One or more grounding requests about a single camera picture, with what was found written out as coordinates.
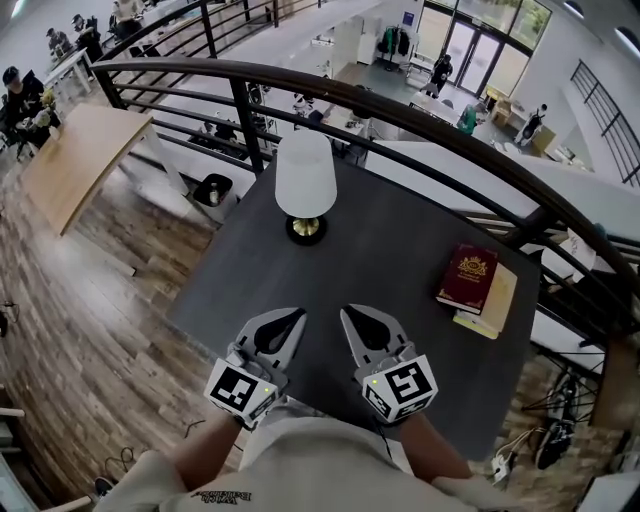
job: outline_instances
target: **black table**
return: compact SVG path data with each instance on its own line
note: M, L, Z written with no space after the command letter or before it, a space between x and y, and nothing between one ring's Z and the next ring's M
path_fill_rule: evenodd
M372 410L351 380L355 363L339 310L359 303L385 311L429 359L440 392L427 416L463 456L485 458L529 346L537 267L430 201L341 161L325 238L312 247L295 245L275 201L274 167L275 161L216 235L172 305L170 320L224 355L253 316L303 307L307 327L287 371L287 394L373 429ZM433 298L461 242L498 251L518 276L507 324L495 341L454 324L452 309Z

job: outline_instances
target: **red book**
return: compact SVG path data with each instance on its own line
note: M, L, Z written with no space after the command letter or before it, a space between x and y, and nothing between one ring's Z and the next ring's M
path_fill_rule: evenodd
M459 245L451 258L436 300L480 314L489 295L497 264L497 252Z

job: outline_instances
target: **person's arm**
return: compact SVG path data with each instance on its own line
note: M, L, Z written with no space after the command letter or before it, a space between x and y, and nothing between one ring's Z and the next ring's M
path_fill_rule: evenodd
M400 441L413 474L428 484L437 477L468 479L473 476L467 462L424 414L414 414L400 426Z
M167 454L187 491L214 480L227 459L242 427L233 416L220 410L184 442Z

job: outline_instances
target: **white lamp shade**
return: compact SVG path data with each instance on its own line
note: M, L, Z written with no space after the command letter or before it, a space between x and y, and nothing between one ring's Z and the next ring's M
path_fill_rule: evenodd
M312 219L336 202L336 171L329 139L318 132L299 130L278 145L276 201L287 215Z

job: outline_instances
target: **window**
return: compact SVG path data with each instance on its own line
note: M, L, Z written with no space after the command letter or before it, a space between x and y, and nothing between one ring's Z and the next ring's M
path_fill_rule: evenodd
M551 11L534 0L524 0L516 22L511 29L511 37L532 50L544 32Z
M509 45L505 45L487 85L495 87L503 94L510 96L515 88L529 57Z
M519 5L520 0L460 0L458 10L507 32Z
M416 50L418 56L431 64L438 60L442 45L447 37L449 23L451 23L451 16L426 7L423 9L420 26L418 27L420 36L418 49Z

